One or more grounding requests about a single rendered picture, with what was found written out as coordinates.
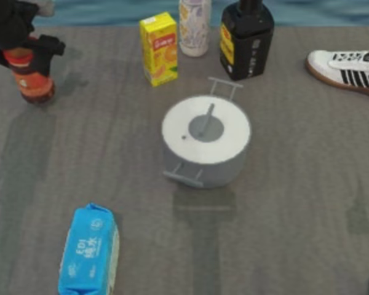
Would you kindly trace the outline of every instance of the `gray table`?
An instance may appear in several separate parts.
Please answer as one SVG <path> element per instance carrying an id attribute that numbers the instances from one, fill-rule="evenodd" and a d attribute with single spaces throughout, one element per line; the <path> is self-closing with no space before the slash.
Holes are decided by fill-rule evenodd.
<path id="1" fill-rule="evenodd" d="M 369 49 L 369 28 L 277 28 L 236 101 L 253 124 L 240 178 L 202 192 L 162 177 L 161 120 L 226 79 L 218 35 L 152 88 L 138 28 L 45 29 L 68 44 L 58 100 L 27 106 L 0 68 L 0 295 L 56 294 L 77 207 L 121 229 L 115 294 L 363 295 L 369 279 L 369 98 L 315 80 L 314 49 Z M 227 89 L 218 91 L 224 95 Z"/>

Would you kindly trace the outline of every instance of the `juice box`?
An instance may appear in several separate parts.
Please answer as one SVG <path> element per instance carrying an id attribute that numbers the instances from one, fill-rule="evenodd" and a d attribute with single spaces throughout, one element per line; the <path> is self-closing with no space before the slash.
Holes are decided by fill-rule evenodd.
<path id="1" fill-rule="evenodd" d="M 158 86 L 178 77 L 177 23 L 168 12 L 140 21 L 145 75 Z"/>
<path id="2" fill-rule="evenodd" d="M 59 295 L 113 295 L 118 259 L 112 212 L 93 203 L 78 208 L 60 264 Z"/>

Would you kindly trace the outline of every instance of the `blue background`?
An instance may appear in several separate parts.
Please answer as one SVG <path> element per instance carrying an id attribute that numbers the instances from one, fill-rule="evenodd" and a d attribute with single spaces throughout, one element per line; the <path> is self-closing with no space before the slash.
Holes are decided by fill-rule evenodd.
<path id="1" fill-rule="evenodd" d="M 212 25 L 234 1 L 212 0 Z M 369 0 L 264 0 L 278 25 L 369 25 Z M 169 11 L 178 17 L 178 0 L 56 0 L 53 18 L 37 25 L 137 25 L 143 18 Z"/>

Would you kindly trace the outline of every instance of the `blue plastic packet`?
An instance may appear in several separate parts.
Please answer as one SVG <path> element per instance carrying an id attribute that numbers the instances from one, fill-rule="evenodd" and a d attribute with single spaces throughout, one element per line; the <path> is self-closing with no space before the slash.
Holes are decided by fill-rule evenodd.
<path id="1" fill-rule="evenodd" d="M 112 212 L 93 203 L 77 209 L 60 264 L 59 295 L 113 294 L 118 259 Z"/>

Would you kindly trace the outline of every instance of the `yellow carton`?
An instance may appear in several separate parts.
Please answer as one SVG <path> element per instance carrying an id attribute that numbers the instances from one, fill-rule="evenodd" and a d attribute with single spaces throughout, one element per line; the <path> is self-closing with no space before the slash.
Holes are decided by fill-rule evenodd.
<path id="1" fill-rule="evenodd" d="M 153 87 L 178 77 L 177 23 L 168 12 L 140 22 L 143 64 Z"/>

